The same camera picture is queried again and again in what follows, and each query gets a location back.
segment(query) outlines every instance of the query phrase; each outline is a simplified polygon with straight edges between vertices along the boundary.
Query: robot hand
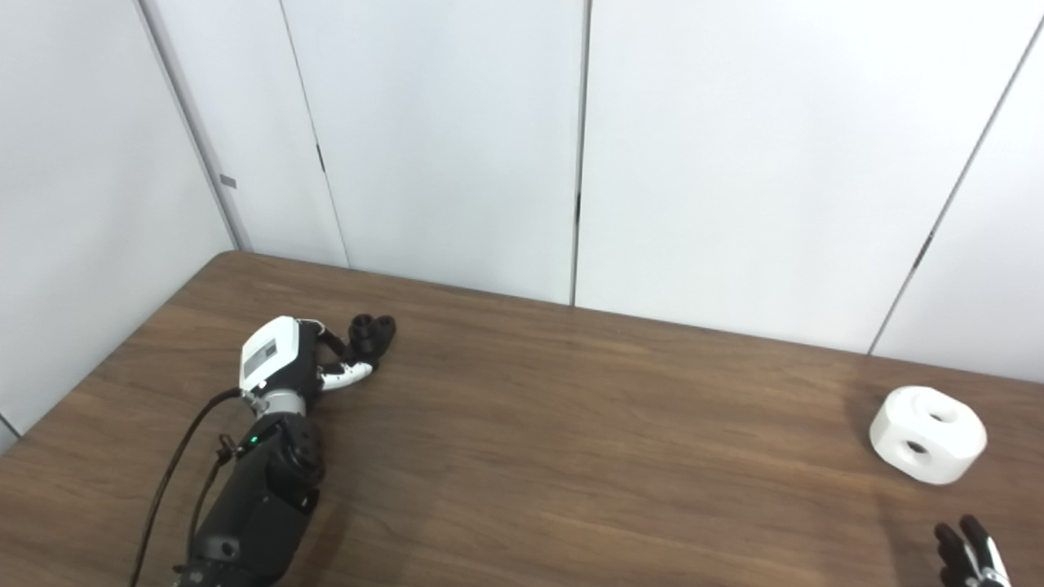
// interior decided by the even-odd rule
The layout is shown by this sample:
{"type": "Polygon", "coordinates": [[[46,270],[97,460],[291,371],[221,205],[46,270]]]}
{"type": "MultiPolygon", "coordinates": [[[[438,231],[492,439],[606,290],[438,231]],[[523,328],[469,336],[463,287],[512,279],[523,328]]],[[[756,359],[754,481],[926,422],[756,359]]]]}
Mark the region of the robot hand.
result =
{"type": "Polygon", "coordinates": [[[246,341],[239,389],[230,392],[242,395],[257,420],[242,442],[229,443],[235,466],[196,529],[203,495],[223,461],[205,484],[190,524],[186,563],[177,569],[180,585],[270,587],[283,577],[326,474],[319,429],[308,413],[322,395],[373,373],[395,333],[392,316],[359,314],[346,343],[322,322],[284,315],[246,341]],[[319,344],[337,355],[335,362],[319,365],[319,344]]]}
{"type": "Polygon", "coordinates": [[[966,543],[949,524],[935,526],[939,556],[946,566],[939,577],[946,587],[1012,587],[997,544],[974,516],[960,518],[966,543]]]}

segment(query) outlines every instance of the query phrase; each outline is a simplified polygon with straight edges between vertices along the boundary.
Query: robot finger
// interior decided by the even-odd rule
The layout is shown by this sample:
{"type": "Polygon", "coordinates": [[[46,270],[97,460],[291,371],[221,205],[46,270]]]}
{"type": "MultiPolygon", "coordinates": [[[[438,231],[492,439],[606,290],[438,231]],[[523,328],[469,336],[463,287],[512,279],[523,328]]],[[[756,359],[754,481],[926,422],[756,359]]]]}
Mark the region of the robot finger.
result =
{"type": "MultiPolygon", "coordinates": [[[[943,570],[939,571],[939,579],[943,582],[944,587],[969,587],[968,583],[965,582],[967,577],[955,572],[950,567],[943,567],[943,570]]],[[[977,580],[972,579],[972,581],[978,585],[977,580]]]]}
{"type": "Polygon", "coordinates": [[[963,577],[981,577],[975,553],[949,524],[935,526],[935,539],[939,540],[939,556],[950,570],[963,577]]]}
{"type": "Polygon", "coordinates": [[[967,515],[960,518],[960,530],[968,537],[968,543],[975,550],[978,558],[979,568],[992,568],[1001,576],[1007,577],[1004,562],[1000,559],[1000,551],[990,533],[982,527],[975,516],[967,515]]]}

